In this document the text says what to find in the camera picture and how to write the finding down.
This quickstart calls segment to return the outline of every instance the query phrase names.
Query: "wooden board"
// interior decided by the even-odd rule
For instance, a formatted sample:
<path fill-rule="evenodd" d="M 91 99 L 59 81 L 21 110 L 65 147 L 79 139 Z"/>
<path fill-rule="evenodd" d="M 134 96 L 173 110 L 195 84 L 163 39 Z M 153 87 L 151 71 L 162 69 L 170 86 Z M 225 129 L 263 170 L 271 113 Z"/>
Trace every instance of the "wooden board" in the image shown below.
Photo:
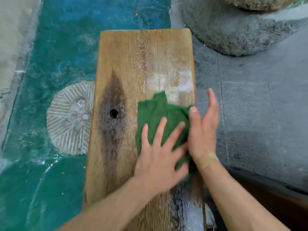
<path fill-rule="evenodd" d="M 137 103 L 165 90 L 169 102 L 196 102 L 189 29 L 103 31 L 99 41 L 94 108 L 83 208 L 133 176 Z M 118 111 L 116 119 L 111 109 Z M 126 230 L 204 230 L 200 175 L 155 198 Z"/>

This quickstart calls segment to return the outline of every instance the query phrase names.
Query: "green floor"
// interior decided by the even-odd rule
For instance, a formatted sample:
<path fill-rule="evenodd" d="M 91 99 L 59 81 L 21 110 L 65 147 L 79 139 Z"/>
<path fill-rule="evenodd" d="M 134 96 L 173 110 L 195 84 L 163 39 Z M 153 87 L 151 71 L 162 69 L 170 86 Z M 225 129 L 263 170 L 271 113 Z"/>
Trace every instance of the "green floor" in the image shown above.
<path fill-rule="evenodd" d="M 2 157 L 0 230 L 53 230 L 81 209 L 86 155 L 50 142 L 46 111 L 59 90 L 92 81 L 100 31 L 170 28 L 170 0 L 43 0 Z"/>

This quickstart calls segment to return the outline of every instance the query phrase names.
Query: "forearm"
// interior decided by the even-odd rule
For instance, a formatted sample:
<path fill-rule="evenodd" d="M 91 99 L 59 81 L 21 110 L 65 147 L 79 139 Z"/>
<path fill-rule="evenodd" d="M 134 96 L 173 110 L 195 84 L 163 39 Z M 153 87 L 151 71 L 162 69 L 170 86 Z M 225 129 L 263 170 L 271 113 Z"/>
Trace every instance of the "forearm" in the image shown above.
<path fill-rule="evenodd" d="M 229 231 L 289 230 L 249 194 L 219 161 L 201 170 Z"/>
<path fill-rule="evenodd" d="M 70 220 L 59 231 L 120 231 L 154 197 L 144 178 L 133 177 L 102 201 Z"/>

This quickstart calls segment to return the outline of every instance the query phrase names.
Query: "fingernail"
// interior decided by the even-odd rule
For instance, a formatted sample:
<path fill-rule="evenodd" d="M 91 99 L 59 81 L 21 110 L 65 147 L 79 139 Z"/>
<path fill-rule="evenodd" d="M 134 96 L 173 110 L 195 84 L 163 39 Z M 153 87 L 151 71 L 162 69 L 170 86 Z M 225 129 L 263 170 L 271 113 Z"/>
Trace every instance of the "fingernail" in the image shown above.
<path fill-rule="evenodd" d="M 195 113 L 195 112 L 198 112 L 198 109 L 195 106 L 192 106 L 192 107 L 190 107 L 189 112 Z"/>

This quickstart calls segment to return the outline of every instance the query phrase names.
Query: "person's left hand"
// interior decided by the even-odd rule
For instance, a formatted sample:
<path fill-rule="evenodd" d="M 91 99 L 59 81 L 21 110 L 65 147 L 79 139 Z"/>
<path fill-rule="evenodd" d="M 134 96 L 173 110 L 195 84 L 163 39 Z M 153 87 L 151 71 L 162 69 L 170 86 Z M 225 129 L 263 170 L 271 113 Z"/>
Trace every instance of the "person's left hand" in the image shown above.
<path fill-rule="evenodd" d="M 185 128 L 185 123 L 180 122 L 161 146 L 166 123 L 167 118 L 163 117 L 152 146 L 148 142 L 148 125 L 144 125 L 141 136 L 141 153 L 135 168 L 135 176 L 144 176 L 154 195 L 167 192 L 188 174 L 187 163 L 182 164 L 177 170 L 174 169 L 178 160 L 187 152 L 187 143 L 172 151 L 175 142 Z"/>

